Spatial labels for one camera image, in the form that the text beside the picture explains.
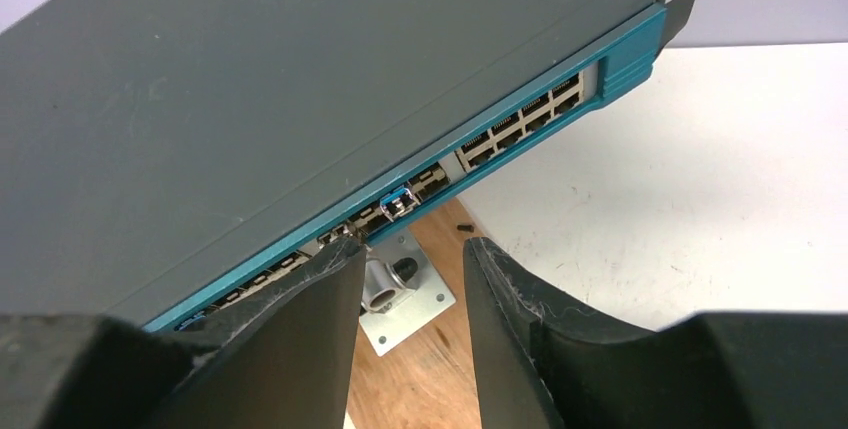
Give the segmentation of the teal grey network switch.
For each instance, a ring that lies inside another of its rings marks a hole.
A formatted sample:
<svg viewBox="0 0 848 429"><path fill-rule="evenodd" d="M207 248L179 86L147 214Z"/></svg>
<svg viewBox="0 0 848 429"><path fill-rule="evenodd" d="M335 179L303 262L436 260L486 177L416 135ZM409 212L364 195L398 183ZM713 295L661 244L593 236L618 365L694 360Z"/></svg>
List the teal grey network switch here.
<svg viewBox="0 0 848 429"><path fill-rule="evenodd" d="M48 0L1 35L1 310L179 327L378 242L646 81L693 4Z"/></svg>

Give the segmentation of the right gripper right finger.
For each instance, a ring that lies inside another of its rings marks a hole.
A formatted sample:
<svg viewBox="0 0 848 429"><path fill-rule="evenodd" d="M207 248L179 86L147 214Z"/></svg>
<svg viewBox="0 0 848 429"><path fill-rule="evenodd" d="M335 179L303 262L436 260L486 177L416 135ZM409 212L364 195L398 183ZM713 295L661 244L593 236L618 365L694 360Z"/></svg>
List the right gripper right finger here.
<svg viewBox="0 0 848 429"><path fill-rule="evenodd" d="M648 330L558 289L487 237L465 242L463 272L483 427L662 427L641 380L590 359Z"/></svg>

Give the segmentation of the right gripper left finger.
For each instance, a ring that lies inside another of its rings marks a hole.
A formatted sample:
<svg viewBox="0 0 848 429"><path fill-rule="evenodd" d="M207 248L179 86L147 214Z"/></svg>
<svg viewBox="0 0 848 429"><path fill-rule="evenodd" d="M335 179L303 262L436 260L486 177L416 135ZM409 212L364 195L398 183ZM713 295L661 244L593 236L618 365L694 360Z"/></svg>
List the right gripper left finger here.
<svg viewBox="0 0 848 429"><path fill-rule="evenodd" d="M166 334L192 371L149 428L341 428L366 259L356 239L324 247L246 299Z"/></svg>

